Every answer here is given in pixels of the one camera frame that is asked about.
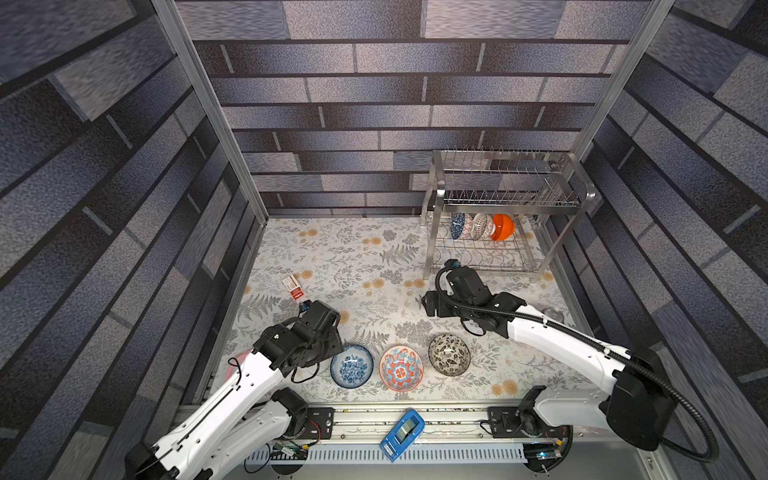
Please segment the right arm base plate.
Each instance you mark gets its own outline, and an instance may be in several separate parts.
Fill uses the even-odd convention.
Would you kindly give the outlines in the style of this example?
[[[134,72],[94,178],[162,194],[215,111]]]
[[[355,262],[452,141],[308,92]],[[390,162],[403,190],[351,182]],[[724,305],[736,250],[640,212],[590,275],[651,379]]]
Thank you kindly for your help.
[[[488,426],[494,438],[563,439],[568,426],[546,424],[532,408],[489,407]]]

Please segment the red soda can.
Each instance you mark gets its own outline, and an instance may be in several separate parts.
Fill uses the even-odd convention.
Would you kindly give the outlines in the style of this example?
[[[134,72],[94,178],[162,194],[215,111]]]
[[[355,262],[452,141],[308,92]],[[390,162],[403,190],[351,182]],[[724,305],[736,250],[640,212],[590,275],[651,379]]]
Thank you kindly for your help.
[[[564,323],[566,320],[565,312],[555,307],[546,307],[542,310],[542,313],[557,322]]]

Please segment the blue floral rim bowl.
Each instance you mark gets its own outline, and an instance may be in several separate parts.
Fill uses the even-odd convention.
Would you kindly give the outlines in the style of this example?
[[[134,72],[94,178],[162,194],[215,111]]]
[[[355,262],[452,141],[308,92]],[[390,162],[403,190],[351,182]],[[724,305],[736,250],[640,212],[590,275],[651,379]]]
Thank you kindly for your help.
[[[363,386],[373,373],[373,356],[361,345],[349,344],[332,358],[330,374],[333,382],[344,389]]]

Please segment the aluminium rail frame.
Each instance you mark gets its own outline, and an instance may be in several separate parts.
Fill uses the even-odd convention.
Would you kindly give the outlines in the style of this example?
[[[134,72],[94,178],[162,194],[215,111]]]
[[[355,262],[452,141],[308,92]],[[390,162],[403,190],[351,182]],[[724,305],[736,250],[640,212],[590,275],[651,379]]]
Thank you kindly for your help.
[[[503,406],[310,408],[284,391],[240,421],[202,406],[149,447],[149,459],[126,472],[142,479],[221,479],[262,458],[274,465],[522,463],[548,473],[586,439],[585,430],[573,427],[527,437],[512,426],[513,415]]]

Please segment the blue handheld meter device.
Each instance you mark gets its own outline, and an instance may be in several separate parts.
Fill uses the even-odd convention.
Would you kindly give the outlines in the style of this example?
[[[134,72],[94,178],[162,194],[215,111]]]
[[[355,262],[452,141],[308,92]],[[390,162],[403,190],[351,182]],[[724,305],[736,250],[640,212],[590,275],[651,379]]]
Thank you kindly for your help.
[[[384,456],[390,462],[397,461],[422,434],[425,426],[425,420],[416,410],[407,410],[380,442]]]

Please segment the blue dotted pattern bowl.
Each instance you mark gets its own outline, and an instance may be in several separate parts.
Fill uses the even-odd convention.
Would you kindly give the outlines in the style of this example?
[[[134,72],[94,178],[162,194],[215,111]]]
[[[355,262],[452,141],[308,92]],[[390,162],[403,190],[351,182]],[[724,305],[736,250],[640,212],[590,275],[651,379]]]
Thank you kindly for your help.
[[[453,240],[468,240],[472,236],[474,217],[469,213],[455,213],[451,218],[450,234]]]

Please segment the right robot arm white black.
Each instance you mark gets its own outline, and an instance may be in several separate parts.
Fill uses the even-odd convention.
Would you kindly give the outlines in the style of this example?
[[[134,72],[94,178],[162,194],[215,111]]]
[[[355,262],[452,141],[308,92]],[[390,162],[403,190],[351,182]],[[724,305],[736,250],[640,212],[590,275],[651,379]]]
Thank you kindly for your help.
[[[537,385],[517,408],[517,426],[530,437],[554,427],[608,429],[628,444],[655,450],[676,400],[662,387],[658,361],[602,342],[544,315],[522,298],[493,293],[472,268],[450,260],[421,299],[429,317],[473,322],[482,333],[531,346],[567,365],[592,388],[561,391]]]

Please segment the red blue floral bowl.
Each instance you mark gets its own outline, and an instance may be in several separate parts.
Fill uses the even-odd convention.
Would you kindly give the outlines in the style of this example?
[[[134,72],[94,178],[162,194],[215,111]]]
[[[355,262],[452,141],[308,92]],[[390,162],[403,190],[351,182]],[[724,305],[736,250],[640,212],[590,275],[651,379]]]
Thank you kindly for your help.
[[[383,353],[379,375],[384,385],[395,392],[414,390],[424,378],[424,365],[419,354],[404,345],[393,346]]]

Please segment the small red white box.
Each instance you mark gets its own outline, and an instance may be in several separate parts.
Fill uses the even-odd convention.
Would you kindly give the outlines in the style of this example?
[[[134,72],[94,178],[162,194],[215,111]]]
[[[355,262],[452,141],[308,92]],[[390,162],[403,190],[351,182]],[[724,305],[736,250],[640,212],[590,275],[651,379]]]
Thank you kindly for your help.
[[[285,277],[282,280],[282,283],[286,288],[286,290],[288,291],[288,293],[296,302],[298,302],[300,299],[302,299],[305,296],[301,285],[299,284],[298,280],[295,278],[294,275],[289,275]]]

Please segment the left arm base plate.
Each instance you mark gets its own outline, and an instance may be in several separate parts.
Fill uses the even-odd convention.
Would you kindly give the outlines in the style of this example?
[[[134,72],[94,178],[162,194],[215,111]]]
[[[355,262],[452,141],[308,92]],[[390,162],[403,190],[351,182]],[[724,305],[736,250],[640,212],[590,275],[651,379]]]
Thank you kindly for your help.
[[[329,440],[333,435],[335,409],[332,407],[310,407],[306,422],[296,439],[308,442]]]

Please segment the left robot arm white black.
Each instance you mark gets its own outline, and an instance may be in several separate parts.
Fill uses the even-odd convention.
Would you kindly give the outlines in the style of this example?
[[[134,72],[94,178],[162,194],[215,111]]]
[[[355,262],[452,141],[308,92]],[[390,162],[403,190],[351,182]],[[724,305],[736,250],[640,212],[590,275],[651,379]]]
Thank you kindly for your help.
[[[341,315],[322,301],[266,328],[232,376],[153,445],[125,457],[127,479],[221,479],[257,449],[306,423],[306,402],[281,384],[340,353]]]

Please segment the orange bowl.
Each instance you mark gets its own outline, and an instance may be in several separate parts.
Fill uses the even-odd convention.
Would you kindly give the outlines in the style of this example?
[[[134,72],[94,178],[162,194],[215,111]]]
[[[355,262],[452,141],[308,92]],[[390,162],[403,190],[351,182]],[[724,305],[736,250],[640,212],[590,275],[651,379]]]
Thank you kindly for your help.
[[[516,225],[514,220],[507,214],[495,214],[493,216],[494,232],[491,235],[493,241],[502,242],[507,240],[515,232]]]

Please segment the black white floral bowl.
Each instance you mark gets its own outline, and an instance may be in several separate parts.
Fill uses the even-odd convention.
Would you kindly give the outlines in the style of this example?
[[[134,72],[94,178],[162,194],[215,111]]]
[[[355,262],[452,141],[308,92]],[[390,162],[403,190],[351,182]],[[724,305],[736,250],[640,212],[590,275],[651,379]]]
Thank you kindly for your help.
[[[453,334],[434,337],[428,347],[428,358],[438,373],[448,377],[463,375],[471,364],[469,347]]]

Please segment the white lattice pattern bowl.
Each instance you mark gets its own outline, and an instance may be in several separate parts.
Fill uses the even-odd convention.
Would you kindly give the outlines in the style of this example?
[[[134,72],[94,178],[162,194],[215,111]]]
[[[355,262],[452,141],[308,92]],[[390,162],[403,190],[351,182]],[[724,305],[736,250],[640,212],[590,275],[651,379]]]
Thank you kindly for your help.
[[[478,213],[473,218],[471,239],[474,241],[490,240],[495,231],[493,216],[487,213]]]

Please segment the floral table mat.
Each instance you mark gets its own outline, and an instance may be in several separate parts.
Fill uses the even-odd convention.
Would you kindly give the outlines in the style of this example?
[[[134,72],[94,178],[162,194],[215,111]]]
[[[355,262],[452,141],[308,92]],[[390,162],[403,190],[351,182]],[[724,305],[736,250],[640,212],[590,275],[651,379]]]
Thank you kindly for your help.
[[[433,286],[423,274],[427,243],[428,231],[414,217],[270,221],[223,357],[246,353],[266,327],[297,313],[284,286],[291,276],[308,298],[340,313],[344,343],[362,345],[375,357],[396,345],[426,356],[432,339],[444,333],[460,336],[471,351],[464,374],[448,377],[427,367],[423,381],[406,393],[387,388],[378,374],[344,389],[332,380],[328,364],[304,369],[288,384],[308,401],[487,401],[519,398],[535,385],[588,386],[577,371],[537,349],[493,334],[475,337],[456,319],[426,316],[420,299]]]

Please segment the steel two-tier dish rack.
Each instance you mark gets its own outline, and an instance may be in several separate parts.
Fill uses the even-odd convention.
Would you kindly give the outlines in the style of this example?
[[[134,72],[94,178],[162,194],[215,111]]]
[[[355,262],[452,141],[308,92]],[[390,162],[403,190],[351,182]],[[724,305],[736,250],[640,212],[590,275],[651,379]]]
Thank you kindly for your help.
[[[414,187],[424,193],[420,222],[429,231],[425,275],[449,259],[479,271],[542,274],[597,197],[574,154],[540,151],[436,150]],[[516,229],[502,242],[453,240],[455,213],[507,214]]]

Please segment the pink alarm clock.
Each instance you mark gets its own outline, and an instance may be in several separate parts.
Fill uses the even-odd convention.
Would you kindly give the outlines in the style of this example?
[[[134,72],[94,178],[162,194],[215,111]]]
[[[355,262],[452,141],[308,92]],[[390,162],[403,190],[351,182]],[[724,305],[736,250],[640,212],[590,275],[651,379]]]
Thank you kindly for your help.
[[[237,374],[239,372],[239,369],[242,367],[248,355],[249,355],[249,351],[246,351],[238,355],[237,357],[230,357],[227,360],[227,370],[225,374],[226,380],[229,380],[233,374]]]

